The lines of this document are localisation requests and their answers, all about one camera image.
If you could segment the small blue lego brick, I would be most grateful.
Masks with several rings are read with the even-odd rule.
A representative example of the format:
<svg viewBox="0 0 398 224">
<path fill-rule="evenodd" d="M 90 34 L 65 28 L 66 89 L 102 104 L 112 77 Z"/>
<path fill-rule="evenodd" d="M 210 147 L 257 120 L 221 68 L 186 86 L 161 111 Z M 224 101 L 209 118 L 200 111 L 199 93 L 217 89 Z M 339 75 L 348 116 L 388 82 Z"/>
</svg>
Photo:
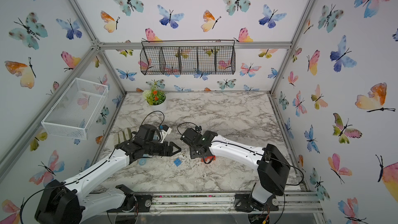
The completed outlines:
<svg viewBox="0 0 398 224">
<path fill-rule="evenodd" d="M 182 161 L 181 161 L 179 158 L 177 158 L 177 159 L 174 160 L 174 165 L 175 165 L 176 167 L 179 167 L 181 164 L 182 164 Z"/>
</svg>

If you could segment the red long lego brick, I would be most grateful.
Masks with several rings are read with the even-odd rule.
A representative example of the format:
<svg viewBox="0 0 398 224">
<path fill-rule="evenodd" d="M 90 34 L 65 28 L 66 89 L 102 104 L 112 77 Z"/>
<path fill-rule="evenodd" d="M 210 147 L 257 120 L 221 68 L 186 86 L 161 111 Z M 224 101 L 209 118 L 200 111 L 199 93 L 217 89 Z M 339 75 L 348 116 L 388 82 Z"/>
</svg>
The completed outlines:
<svg viewBox="0 0 398 224">
<path fill-rule="evenodd" d="M 205 163 L 205 164 L 210 164 L 210 163 L 212 163 L 215 159 L 216 159 L 215 156 L 210 156 L 210 157 L 201 158 L 201 161 L 202 161 L 203 163 Z"/>
</svg>

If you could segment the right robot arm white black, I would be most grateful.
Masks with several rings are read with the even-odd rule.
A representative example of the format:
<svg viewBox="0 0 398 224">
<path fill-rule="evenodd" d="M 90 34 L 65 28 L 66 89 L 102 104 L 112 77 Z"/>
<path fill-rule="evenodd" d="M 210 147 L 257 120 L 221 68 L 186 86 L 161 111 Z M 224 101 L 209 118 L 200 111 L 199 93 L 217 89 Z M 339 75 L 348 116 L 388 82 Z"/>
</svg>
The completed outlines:
<svg viewBox="0 0 398 224">
<path fill-rule="evenodd" d="M 190 147 L 192 159 L 225 157 L 257 171 L 259 182 L 252 191 L 255 201 L 264 204 L 271 196 L 284 195 L 291 165 L 275 145 L 249 146 L 212 131 L 199 134 L 192 128 L 188 128 L 180 139 Z"/>
</svg>

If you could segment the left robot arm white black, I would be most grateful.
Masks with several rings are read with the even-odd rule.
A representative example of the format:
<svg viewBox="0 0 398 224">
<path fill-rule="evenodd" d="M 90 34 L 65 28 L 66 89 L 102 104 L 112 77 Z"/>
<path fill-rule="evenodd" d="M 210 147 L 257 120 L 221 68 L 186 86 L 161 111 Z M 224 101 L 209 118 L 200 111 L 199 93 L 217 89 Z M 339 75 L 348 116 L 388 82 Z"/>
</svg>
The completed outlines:
<svg viewBox="0 0 398 224">
<path fill-rule="evenodd" d="M 137 212 L 137 197 L 125 185 L 118 185 L 102 194 L 91 195 L 91 192 L 144 155 L 171 157 L 179 153 L 180 147 L 164 140 L 171 131 L 167 125 L 157 128 L 143 124 L 131 139 L 118 144 L 96 164 L 65 181 L 53 180 L 43 190 L 35 220 L 40 224 L 79 224 L 110 210 Z"/>
</svg>

